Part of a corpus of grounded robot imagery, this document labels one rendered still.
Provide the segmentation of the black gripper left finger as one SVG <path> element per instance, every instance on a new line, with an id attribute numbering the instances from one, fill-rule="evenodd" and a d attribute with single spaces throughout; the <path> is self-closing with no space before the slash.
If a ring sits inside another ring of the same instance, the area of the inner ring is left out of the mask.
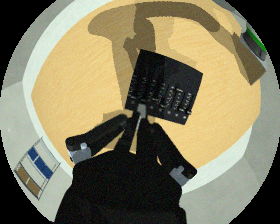
<path id="1" fill-rule="evenodd" d="M 108 178 L 112 180 L 121 178 L 141 111 L 142 104 L 139 104 L 137 111 L 133 111 L 130 118 L 125 114 L 119 114 L 84 134 L 68 137 L 65 143 L 71 161 L 76 165 L 95 156 L 124 131 L 105 163 L 105 175 Z"/>

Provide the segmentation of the black lighting desk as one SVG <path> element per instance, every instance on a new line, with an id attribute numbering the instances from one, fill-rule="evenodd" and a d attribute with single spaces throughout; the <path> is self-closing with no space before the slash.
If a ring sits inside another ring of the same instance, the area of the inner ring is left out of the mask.
<path id="1" fill-rule="evenodd" d="M 187 64 L 140 49 L 124 109 L 137 111 L 144 104 L 149 116 L 185 125 L 202 77 Z"/>

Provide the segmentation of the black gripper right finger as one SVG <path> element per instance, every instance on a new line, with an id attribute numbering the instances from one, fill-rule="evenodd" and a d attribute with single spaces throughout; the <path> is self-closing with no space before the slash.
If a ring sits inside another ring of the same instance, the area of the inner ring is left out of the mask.
<path id="1" fill-rule="evenodd" d="M 141 154 L 142 183 L 154 187 L 162 179 L 159 159 L 162 167 L 181 187 L 184 186 L 197 174 L 197 169 L 182 156 L 161 125 L 151 124 L 146 118 L 146 105 L 142 105 L 136 134 L 136 154 Z"/>

